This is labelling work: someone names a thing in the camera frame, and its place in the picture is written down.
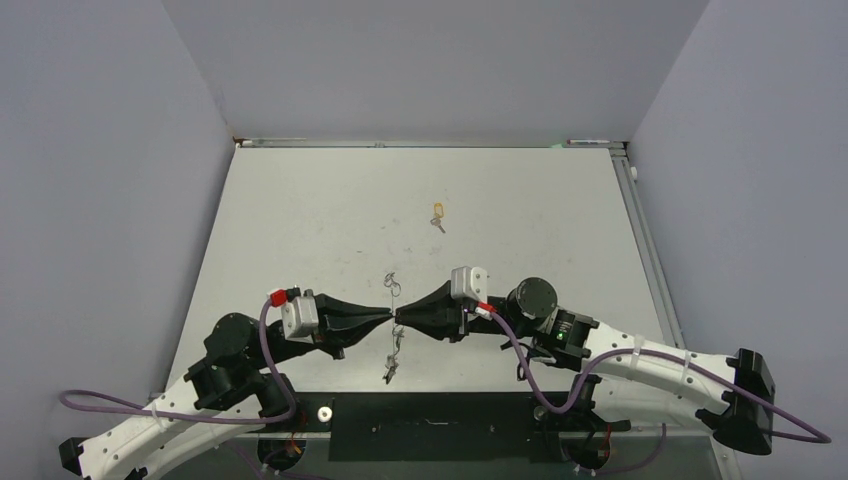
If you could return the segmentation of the large metal keyring organizer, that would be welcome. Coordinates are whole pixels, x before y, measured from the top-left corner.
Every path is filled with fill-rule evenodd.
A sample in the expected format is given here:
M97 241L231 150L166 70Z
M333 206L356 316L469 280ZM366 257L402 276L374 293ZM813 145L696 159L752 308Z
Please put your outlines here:
M396 273L394 271L390 271L385 275L383 280L384 287L387 288L390 293L390 309L392 313L392 347L391 352L386 357L386 372L383 375L383 381L386 385L389 385L392 382L397 373L399 367L398 356L402 347L402 340L404 338L404 327L399 325L396 320L396 302L402 293L402 285L396 280L395 275Z

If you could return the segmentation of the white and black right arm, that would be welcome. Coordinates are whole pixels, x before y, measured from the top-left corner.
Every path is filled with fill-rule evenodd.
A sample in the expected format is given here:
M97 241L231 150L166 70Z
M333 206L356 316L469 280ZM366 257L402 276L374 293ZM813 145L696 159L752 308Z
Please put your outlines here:
M439 290L400 307L396 320L437 340L503 334L522 356L524 380L537 362L575 372L575 390L592 375L607 381L604 399L589 389L567 397L566 417L579 428L600 419L669 423L701 429L743 453L772 452L768 408L776 388L758 352L695 353L625 333L559 306L554 287L539 277L522 280L505 297L490 296L479 268L455 270Z

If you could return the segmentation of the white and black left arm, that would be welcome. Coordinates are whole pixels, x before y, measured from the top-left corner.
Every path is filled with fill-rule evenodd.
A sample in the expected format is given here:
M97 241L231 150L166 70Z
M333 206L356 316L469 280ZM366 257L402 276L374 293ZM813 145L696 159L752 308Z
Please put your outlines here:
M151 479L242 433L287 429L300 405L279 364L312 351L341 360L392 317L387 307L272 291L257 318L218 320L204 356L145 406L89 390L62 392L60 403L71 410L124 418L97 436L63 441L62 467L80 479Z

